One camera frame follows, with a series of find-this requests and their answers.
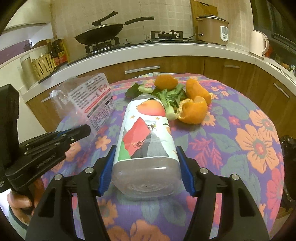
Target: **kitchen cabinet door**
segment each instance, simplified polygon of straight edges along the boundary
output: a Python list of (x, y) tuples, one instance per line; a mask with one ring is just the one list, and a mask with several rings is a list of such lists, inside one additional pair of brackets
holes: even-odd
[(255, 65), (224, 58), (205, 57), (204, 76), (246, 95), (255, 74)]
[(278, 136), (296, 137), (296, 96), (272, 75), (256, 67), (247, 91), (250, 98), (274, 123)]
[(55, 131), (61, 121), (61, 118), (58, 116), (52, 101), (49, 99), (42, 102), (44, 99), (49, 97), (50, 92), (53, 91), (56, 86), (42, 92), (27, 102), (29, 108), (47, 132)]
[(274, 123), (279, 137), (289, 135), (296, 138), (296, 96), (276, 79), (269, 89), (262, 108)]
[(147, 58), (96, 69), (82, 74), (79, 77), (105, 73), (108, 82), (115, 83), (152, 72), (203, 74), (204, 65), (205, 58), (202, 56)]

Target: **white countertop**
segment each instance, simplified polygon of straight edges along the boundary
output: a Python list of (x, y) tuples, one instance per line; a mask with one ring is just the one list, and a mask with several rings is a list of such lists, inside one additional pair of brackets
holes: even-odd
[(147, 45), (131, 46), (110, 52), (102, 53), (81, 60), (70, 66), (63, 66), (57, 73), (31, 89), (21, 90), (25, 102), (48, 90), (49, 88), (64, 82), (70, 77), (78, 76), (89, 71), (138, 59), (165, 57), (165, 56), (208, 56), (227, 58), (255, 64), (262, 68), (281, 83), (283, 83), (294, 95), (296, 95), (296, 77), (275, 61), (265, 58), (261, 60), (248, 52), (232, 47), (223, 47), (213, 44), (193, 43), (153, 43)]

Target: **green vegetable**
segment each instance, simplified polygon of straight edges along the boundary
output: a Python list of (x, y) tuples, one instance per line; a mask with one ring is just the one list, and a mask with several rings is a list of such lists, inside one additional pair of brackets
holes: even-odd
[(138, 90), (141, 91), (142, 93), (148, 93), (148, 94), (151, 94), (153, 92), (153, 89), (146, 88), (144, 84), (140, 85)]
[(177, 114), (174, 111), (174, 107), (171, 105), (171, 101), (167, 99), (168, 89), (163, 90), (162, 92), (156, 93), (156, 97), (160, 99), (164, 108), (165, 108), (165, 115), (169, 121), (177, 119)]
[(144, 85), (139, 85), (138, 83), (135, 83), (127, 90), (126, 96), (133, 99), (138, 97), (142, 93), (149, 93), (159, 98), (165, 108), (167, 119), (169, 121), (172, 121), (177, 119), (177, 114), (174, 110), (178, 109), (180, 101), (187, 98), (183, 88), (183, 84), (178, 84), (174, 89), (170, 91), (168, 91), (167, 89), (161, 91), (158, 88), (155, 88), (153, 90), (151, 88), (146, 88)]
[(175, 113), (174, 108), (177, 109), (180, 101), (187, 98), (183, 88), (183, 84), (178, 84), (176, 88), (171, 91), (168, 91), (167, 89), (163, 91), (154, 90), (152, 93), (152, 95), (158, 97), (162, 102), (165, 108), (165, 114), (169, 121), (177, 119), (177, 114)]
[(135, 83), (126, 91), (125, 96), (132, 99), (138, 97), (140, 94), (142, 94), (142, 92), (139, 91), (139, 87), (140, 85), (138, 83)]

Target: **stove burner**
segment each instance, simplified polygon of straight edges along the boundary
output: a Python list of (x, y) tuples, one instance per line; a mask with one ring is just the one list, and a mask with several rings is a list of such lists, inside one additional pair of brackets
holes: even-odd
[(85, 46), (85, 50), (86, 50), (86, 54), (90, 55), (93, 53), (98, 53), (102, 50), (112, 48), (116, 45), (119, 45), (119, 38), (118, 37), (115, 37), (108, 42), (96, 43), (94, 45), (87, 45), (87, 46)]
[(161, 32), (161, 34), (158, 34), (160, 32), (151, 32), (151, 39), (152, 40), (161, 40), (161, 39), (183, 39), (183, 32), (182, 31), (174, 31), (171, 30), (171, 33)]

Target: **hand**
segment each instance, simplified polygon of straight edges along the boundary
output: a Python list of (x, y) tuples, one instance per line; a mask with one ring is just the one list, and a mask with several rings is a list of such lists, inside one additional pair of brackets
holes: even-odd
[[(44, 184), (41, 178), (38, 178), (35, 182), (35, 191), (34, 191), (34, 207), (36, 208), (43, 193), (44, 193)], [(22, 208), (28, 208), (32, 206), (32, 202), (27, 196), (20, 195), (16, 192), (11, 191), (7, 195), (7, 201), (13, 211), (14, 215), (21, 220), (23, 223), (30, 223), (29, 217), (22, 211)]]

